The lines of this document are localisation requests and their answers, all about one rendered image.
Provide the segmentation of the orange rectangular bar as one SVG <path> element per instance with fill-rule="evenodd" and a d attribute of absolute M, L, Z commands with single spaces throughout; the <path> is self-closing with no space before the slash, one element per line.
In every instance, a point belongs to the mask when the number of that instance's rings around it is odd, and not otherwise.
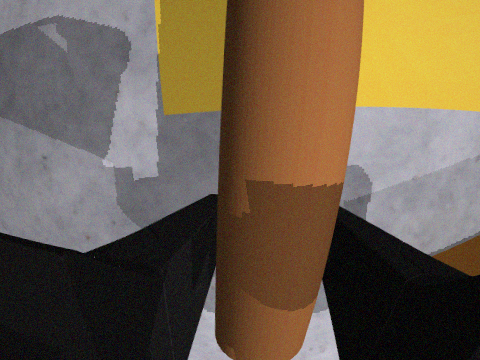
<path fill-rule="evenodd" d="M 480 236 L 455 245 L 448 251 L 436 253 L 432 257 L 469 276 L 480 275 Z"/>

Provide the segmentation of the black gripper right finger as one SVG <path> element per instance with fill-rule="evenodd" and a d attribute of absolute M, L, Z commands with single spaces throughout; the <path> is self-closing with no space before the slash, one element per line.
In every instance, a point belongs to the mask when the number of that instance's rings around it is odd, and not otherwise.
<path fill-rule="evenodd" d="M 339 208 L 323 279 L 339 360 L 480 360 L 480 275 Z"/>

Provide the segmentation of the tan rectangular box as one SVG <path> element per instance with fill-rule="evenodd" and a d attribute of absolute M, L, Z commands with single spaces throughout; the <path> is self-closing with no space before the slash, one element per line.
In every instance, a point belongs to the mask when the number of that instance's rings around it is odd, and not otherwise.
<path fill-rule="evenodd" d="M 164 116 L 221 111 L 228 0 L 155 0 Z M 480 112 L 480 0 L 364 0 L 356 107 Z"/>

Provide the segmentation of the orange-brown rounded cylinder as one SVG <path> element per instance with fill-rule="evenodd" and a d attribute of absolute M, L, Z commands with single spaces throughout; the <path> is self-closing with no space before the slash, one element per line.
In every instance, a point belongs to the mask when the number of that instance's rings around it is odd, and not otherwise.
<path fill-rule="evenodd" d="M 215 339 L 291 360 L 327 265 L 355 120 L 364 0 L 228 0 Z"/>

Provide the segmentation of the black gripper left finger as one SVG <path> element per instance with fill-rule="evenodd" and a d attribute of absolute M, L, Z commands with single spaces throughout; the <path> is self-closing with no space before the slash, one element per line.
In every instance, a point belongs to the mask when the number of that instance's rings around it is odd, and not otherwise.
<path fill-rule="evenodd" d="M 217 195 L 84 253 L 0 232 L 0 324 L 76 360 L 188 360 L 216 249 Z"/>

